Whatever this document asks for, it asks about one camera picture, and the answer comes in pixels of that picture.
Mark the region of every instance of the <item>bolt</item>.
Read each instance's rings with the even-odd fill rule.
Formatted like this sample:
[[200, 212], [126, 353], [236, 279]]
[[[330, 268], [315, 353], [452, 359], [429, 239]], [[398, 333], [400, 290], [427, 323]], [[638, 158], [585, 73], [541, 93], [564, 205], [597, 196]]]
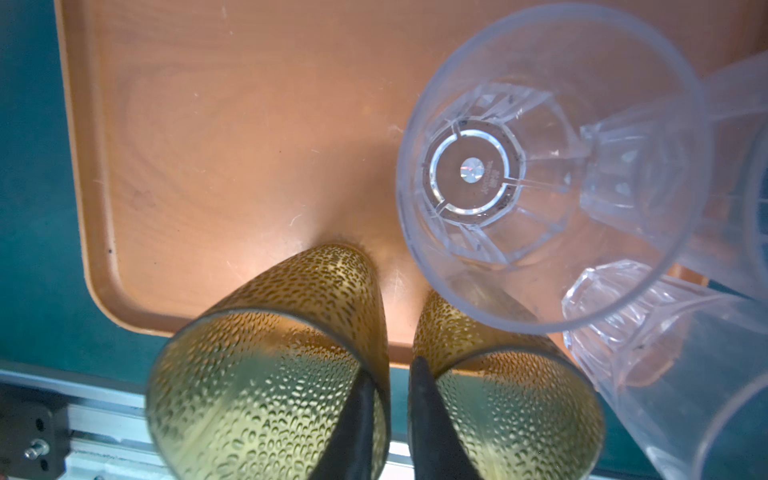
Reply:
[[38, 457], [48, 454], [51, 451], [51, 447], [43, 439], [32, 440], [30, 447], [24, 450], [24, 458], [27, 460], [37, 460]]

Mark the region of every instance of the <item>teal background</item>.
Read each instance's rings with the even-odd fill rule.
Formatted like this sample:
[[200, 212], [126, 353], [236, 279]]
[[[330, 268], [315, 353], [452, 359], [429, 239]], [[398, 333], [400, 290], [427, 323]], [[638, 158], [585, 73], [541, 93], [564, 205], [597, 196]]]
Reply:
[[[166, 339], [107, 319], [85, 286], [52, 2], [0, 0], [0, 359], [143, 385]], [[408, 372], [392, 369], [405, 438]], [[604, 405], [598, 470], [658, 478]]]

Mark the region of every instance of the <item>metal screw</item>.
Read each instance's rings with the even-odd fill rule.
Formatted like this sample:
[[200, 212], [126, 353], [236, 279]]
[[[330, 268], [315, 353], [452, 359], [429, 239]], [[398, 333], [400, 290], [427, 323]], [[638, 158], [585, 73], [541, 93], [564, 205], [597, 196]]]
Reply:
[[36, 460], [51, 451], [51, 446], [43, 439], [34, 439], [30, 445], [28, 449], [24, 450], [24, 458], [27, 460]]

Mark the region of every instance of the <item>gold cup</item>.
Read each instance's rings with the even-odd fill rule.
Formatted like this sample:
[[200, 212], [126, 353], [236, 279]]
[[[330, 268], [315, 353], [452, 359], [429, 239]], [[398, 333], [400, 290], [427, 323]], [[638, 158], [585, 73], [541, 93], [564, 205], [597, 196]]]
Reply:
[[603, 411], [550, 339], [477, 323], [432, 292], [413, 355], [409, 440], [417, 479], [589, 475], [605, 437]]
[[324, 245], [257, 276], [181, 330], [147, 417], [178, 478], [377, 478], [389, 357], [376, 272]]

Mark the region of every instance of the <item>tray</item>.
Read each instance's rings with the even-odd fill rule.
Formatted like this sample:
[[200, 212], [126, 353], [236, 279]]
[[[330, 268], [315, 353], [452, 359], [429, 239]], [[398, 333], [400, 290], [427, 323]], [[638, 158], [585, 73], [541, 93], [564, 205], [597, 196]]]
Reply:
[[[428, 289], [402, 239], [397, 150], [438, 66], [509, 0], [59, 0], [85, 277], [101, 310], [170, 336], [327, 240], [379, 268], [391, 357]], [[606, 2], [702, 73], [750, 50], [764, 2]]]

